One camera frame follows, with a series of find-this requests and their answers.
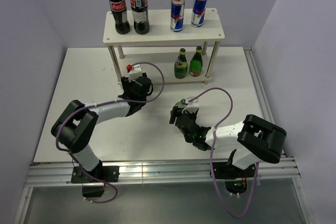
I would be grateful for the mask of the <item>green bottle colourful label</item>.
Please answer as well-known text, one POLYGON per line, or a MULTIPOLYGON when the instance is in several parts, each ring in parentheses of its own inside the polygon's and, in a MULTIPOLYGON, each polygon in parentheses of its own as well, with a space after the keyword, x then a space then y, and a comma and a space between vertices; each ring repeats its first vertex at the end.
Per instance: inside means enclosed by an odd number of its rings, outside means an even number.
POLYGON ((186 60, 186 50, 181 48, 179 56, 177 57, 174 64, 174 76, 178 79, 183 79, 186 77, 188 64, 186 60))

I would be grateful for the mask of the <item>green bottle gold cap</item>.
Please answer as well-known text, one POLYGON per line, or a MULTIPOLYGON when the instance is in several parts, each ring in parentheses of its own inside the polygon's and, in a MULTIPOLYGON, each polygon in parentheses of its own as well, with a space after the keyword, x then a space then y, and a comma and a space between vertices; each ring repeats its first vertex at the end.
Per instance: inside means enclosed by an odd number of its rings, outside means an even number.
POLYGON ((196 52, 190 61, 189 73, 192 77, 200 76, 203 69, 202 47, 197 46, 196 52))

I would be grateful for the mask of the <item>Red Bull can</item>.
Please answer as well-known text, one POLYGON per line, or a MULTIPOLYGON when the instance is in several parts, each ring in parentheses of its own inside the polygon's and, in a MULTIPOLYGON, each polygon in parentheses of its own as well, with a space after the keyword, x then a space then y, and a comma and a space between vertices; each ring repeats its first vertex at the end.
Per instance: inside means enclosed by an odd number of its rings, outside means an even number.
POLYGON ((201 27, 204 22, 207 0, 194 0, 191 24, 194 27, 201 27))
POLYGON ((171 24, 172 31, 183 29, 185 0, 171 0, 171 24))

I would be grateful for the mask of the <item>clear glass soda bottle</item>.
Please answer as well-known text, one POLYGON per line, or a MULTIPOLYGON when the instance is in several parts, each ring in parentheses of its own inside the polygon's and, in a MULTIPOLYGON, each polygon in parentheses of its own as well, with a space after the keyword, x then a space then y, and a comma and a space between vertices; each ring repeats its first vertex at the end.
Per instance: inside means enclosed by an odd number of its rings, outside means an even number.
POLYGON ((186 99, 181 99, 179 102, 175 104, 178 110, 184 110, 187 107, 186 99))

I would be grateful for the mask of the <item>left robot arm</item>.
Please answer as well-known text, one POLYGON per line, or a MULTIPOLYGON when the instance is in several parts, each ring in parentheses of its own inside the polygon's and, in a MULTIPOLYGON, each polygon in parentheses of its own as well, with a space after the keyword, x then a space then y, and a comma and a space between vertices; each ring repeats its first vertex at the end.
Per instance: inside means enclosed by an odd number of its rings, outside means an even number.
POLYGON ((152 81, 146 73, 135 80, 122 78, 123 93, 116 102, 90 107, 78 100, 71 101, 51 128, 51 134, 58 137, 84 168, 83 175, 91 182, 104 179, 102 161, 97 158, 89 145, 95 126, 101 122, 131 116, 141 110, 147 97, 153 92, 152 81))

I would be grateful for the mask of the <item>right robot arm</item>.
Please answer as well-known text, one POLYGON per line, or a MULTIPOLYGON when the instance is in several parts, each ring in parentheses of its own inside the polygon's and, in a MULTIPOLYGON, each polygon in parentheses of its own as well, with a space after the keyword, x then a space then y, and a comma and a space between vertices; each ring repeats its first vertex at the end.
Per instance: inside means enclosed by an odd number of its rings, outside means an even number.
POLYGON ((196 123, 198 107, 175 105, 170 113, 170 124, 183 134, 187 143, 201 151, 210 151, 239 143, 226 162, 215 162, 212 167, 218 179, 253 177, 255 164, 263 161, 280 162, 287 132, 256 115, 249 114, 241 122, 217 129, 196 123))

